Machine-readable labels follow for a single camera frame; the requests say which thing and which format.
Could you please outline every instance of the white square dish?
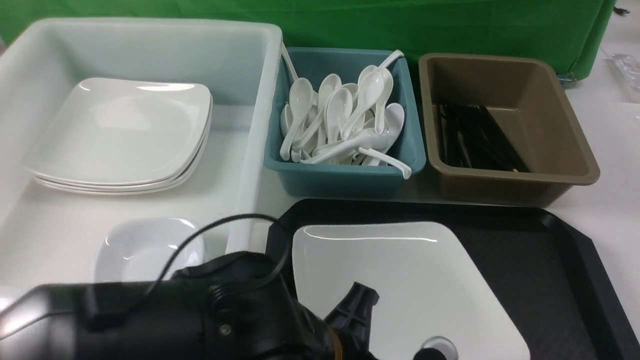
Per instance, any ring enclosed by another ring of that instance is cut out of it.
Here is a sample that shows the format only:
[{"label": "white square dish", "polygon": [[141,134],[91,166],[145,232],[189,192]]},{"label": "white square dish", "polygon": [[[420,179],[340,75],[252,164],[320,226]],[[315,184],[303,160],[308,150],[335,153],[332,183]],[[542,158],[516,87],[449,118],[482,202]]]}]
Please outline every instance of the white square dish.
[{"label": "white square dish", "polygon": [[63,183],[162,181],[193,159],[210,108],[204,85],[86,79],[23,164],[38,177]]},{"label": "white square dish", "polygon": [[298,299],[324,318],[354,282],[378,293],[369,350],[411,359],[442,336],[459,359],[529,360],[529,348],[455,234],[434,222],[312,225],[294,235]]}]

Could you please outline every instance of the spoon handle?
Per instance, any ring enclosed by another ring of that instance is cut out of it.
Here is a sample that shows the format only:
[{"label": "spoon handle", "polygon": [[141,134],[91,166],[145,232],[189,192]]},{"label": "spoon handle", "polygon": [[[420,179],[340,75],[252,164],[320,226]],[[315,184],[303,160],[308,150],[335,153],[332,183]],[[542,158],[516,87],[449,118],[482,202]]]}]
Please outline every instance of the spoon handle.
[{"label": "spoon handle", "polygon": [[322,152],[321,154],[318,154],[317,156],[314,156],[308,160],[301,160],[301,163],[305,163],[305,164],[318,164],[318,163],[322,163],[325,162],[329,159],[333,159],[336,158],[338,156],[342,156],[344,154],[348,154],[350,151],[357,149],[360,146],[359,141],[357,139],[353,139],[353,140],[348,140],[345,142],[342,142],[338,145],[336,145],[334,148],[332,148],[331,150],[328,150],[326,152]]},{"label": "spoon handle", "polygon": [[291,58],[289,57],[289,52],[287,51],[287,47],[284,46],[282,42],[280,45],[282,50],[282,58],[284,58],[284,63],[287,65],[287,69],[289,69],[289,75],[291,76],[291,82],[298,80],[298,73],[296,69],[293,67],[293,62],[291,62]]},{"label": "spoon handle", "polygon": [[353,132],[353,127],[356,125],[358,120],[360,120],[360,117],[364,115],[366,111],[367,109],[365,109],[364,106],[360,106],[360,102],[358,102],[358,107],[356,108],[356,111],[354,111],[353,114],[351,114],[349,120],[347,120],[347,123],[344,124],[344,127],[342,129],[340,129],[340,137],[342,137],[342,139],[347,140],[349,136],[351,136],[351,132]]},{"label": "spoon handle", "polygon": [[385,105],[384,103],[376,104],[376,119],[374,120],[374,128],[376,134],[382,135],[385,132]]},{"label": "spoon handle", "polygon": [[315,135],[316,131],[322,124],[323,112],[324,111],[321,110],[318,113],[318,115],[316,115],[316,118],[311,123],[311,125],[309,125],[309,127],[305,130],[305,132],[302,133],[302,137],[297,138],[295,141],[293,141],[293,147],[302,148],[303,146],[305,146],[306,143],[309,142],[309,140],[311,140],[311,138]]},{"label": "spoon handle", "polygon": [[385,163],[388,163],[389,165],[397,167],[402,172],[402,177],[405,180],[407,180],[407,179],[409,179],[409,177],[411,177],[411,168],[407,164],[403,163],[402,161],[400,161],[398,159],[394,159],[391,156],[389,156],[387,154],[383,154],[380,151],[376,151],[374,149],[365,149],[363,147],[358,148],[358,152],[360,154],[365,154],[365,155],[370,156],[372,158],[376,158],[376,159],[379,159],[381,161],[384,161]]},{"label": "spoon handle", "polygon": [[396,50],[393,53],[391,53],[391,55],[389,55],[385,61],[383,61],[379,67],[388,67],[389,65],[391,65],[394,61],[398,60],[399,58],[402,58],[404,56],[403,52],[400,50]]},{"label": "spoon handle", "polygon": [[306,115],[300,118],[293,118],[293,123],[289,128],[289,132],[287,133],[287,136],[284,137],[284,140],[282,140],[282,146],[280,147],[280,157],[284,161],[289,161],[291,158],[291,145],[293,144],[293,140],[296,138],[298,129],[302,126],[302,123],[306,118]]},{"label": "spoon handle", "polygon": [[318,144],[317,147],[324,146],[326,144],[326,131],[324,130],[324,123],[320,124],[318,129]]}]

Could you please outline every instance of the black serving tray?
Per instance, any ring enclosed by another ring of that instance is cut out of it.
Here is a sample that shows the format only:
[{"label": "black serving tray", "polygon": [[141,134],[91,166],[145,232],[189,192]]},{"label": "black serving tray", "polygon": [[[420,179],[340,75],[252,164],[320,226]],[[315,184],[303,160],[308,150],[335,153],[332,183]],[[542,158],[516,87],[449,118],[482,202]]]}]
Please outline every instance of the black serving tray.
[{"label": "black serving tray", "polygon": [[[460,239],[527,342],[532,360],[640,359],[638,340],[593,242],[545,210],[307,199],[280,219],[294,230],[439,222]],[[279,259],[287,241],[291,237],[272,225],[266,253]],[[283,274],[295,294],[288,256]]]}]

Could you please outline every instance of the white table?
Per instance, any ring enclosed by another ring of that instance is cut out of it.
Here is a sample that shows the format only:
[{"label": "white table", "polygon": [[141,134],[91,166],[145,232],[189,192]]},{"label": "white table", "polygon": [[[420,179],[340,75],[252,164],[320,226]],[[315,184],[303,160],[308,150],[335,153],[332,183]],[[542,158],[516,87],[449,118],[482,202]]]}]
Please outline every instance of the white table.
[{"label": "white table", "polygon": [[[612,16],[602,47],[640,58],[640,3],[619,1],[618,6],[631,14]],[[566,92],[602,175],[592,186],[572,188],[548,210],[593,240],[640,337],[640,97],[616,71],[600,51],[591,75]],[[300,199],[288,196],[278,176],[263,169],[258,212],[279,217]],[[396,200],[443,202],[429,164]],[[255,226],[252,250],[264,251],[267,229],[264,223]]]}]

